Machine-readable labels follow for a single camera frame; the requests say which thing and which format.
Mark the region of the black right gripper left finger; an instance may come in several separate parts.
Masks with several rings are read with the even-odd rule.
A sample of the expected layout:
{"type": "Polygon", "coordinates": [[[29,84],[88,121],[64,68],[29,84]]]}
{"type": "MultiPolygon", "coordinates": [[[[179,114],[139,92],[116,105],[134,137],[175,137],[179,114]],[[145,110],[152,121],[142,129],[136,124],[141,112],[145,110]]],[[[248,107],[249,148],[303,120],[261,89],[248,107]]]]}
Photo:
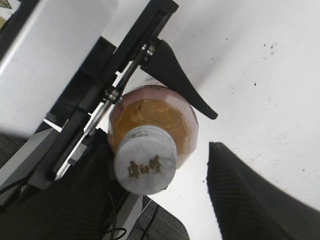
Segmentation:
{"type": "Polygon", "coordinates": [[[100,240],[112,213],[110,153],[81,159],[61,179],[0,216],[2,240],[100,240]]]}

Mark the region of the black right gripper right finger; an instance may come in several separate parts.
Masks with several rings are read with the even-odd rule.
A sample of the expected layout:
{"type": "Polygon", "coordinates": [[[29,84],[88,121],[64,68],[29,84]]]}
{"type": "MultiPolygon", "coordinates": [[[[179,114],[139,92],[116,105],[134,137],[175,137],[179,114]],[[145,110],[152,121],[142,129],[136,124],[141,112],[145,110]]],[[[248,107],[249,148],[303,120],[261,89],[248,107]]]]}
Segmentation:
{"type": "Polygon", "coordinates": [[[221,142],[209,143],[207,186],[224,240],[318,240],[320,212],[268,182],[221,142]]]}

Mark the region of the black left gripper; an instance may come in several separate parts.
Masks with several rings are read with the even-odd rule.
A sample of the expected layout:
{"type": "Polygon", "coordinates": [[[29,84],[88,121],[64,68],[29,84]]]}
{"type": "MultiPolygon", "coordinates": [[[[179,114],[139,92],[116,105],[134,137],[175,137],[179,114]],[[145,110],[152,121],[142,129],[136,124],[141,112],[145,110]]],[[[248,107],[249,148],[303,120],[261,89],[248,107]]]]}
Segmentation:
{"type": "MultiPolygon", "coordinates": [[[[178,7],[173,0],[149,1],[61,132],[31,171],[27,187],[44,190],[63,177],[82,141],[92,135],[108,109],[120,102],[124,88],[137,67],[155,54],[156,38],[178,7]]],[[[110,180],[112,160],[113,151],[108,135],[98,129],[86,156],[87,177],[90,180],[110,180]]]]}

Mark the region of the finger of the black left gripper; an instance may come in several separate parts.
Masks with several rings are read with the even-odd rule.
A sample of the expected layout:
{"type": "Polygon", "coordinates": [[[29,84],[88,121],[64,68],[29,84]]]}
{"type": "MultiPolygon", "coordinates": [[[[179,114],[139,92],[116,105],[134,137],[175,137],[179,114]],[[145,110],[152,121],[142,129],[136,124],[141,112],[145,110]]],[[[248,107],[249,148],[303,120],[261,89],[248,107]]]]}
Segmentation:
{"type": "Polygon", "coordinates": [[[172,48],[164,40],[145,47],[146,56],[140,68],[170,90],[182,96],[192,107],[211,120],[218,117],[200,96],[180,66],[172,48]]]}

